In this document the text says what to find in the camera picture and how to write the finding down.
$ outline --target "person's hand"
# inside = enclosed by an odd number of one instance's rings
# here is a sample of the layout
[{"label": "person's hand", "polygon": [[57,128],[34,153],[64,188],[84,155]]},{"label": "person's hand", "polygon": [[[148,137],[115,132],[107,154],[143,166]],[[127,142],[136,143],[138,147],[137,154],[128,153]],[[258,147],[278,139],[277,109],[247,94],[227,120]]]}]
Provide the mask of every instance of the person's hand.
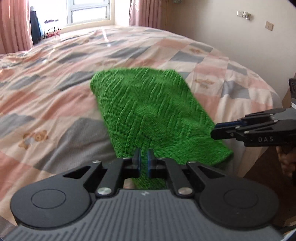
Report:
[{"label": "person's hand", "polygon": [[295,171],[296,165],[296,148],[293,148],[288,154],[283,152],[283,148],[276,147],[276,151],[279,155],[279,161],[281,163],[281,169],[283,174],[292,177],[292,173]]}]

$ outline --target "green towel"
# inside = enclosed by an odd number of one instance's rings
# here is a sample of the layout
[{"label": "green towel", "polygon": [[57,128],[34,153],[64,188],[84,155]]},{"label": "green towel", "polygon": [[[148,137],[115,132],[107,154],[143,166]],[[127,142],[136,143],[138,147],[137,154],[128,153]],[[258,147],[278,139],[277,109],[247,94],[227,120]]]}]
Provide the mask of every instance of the green towel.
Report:
[{"label": "green towel", "polygon": [[164,181],[147,178],[147,150],[179,164],[216,165],[232,151],[210,136],[214,123],[174,70],[149,68],[100,71],[91,81],[117,157],[142,149],[137,188],[157,189]]}]

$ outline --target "wall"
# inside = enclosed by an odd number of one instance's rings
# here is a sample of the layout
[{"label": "wall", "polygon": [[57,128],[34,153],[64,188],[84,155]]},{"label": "wall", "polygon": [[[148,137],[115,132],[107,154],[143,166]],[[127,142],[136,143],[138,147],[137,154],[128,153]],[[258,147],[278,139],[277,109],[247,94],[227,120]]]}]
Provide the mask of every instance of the wall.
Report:
[{"label": "wall", "polygon": [[[252,14],[248,21],[237,10]],[[274,24],[273,31],[265,28]],[[207,43],[258,73],[281,98],[296,71],[296,8],[288,0],[170,3],[168,31]]]},{"label": "wall", "polygon": [[130,0],[115,0],[115,25],[128,26]]}]

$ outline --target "wall socket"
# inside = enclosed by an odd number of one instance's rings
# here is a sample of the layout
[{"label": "wall socket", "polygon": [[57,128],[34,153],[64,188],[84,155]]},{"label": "wall socket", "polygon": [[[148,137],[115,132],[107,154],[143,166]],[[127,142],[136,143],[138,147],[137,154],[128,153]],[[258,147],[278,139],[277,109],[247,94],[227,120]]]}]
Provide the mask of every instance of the wall socket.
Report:
[{"label": "wall socket", "polygon": [[274,25],[270,22],[266,22],[265,28],[267,28],[268,30],[272,31],[274,28]]},{"label": "wall socket", "polygon": [[237,16],[238,17],[242,18],[243,14],[244,14],[244,11],[240,11],[240,10],[237,11]]}]

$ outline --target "window sill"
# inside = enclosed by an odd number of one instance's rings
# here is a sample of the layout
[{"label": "window sill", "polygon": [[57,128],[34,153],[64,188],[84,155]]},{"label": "window sill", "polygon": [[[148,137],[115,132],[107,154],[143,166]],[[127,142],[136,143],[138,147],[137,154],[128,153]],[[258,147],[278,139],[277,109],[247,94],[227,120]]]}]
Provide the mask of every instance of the window sill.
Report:
[{"label": "window sill", "polygon": [[60,31],[60,34],[81,30],[85,28],[94,28],[94,27],[107,26],[107,25],[114,25],[114,21],[101,20],[101,21],[93,21],[93,22],[87,22],[87,23],[71,24],[63,27]]}]

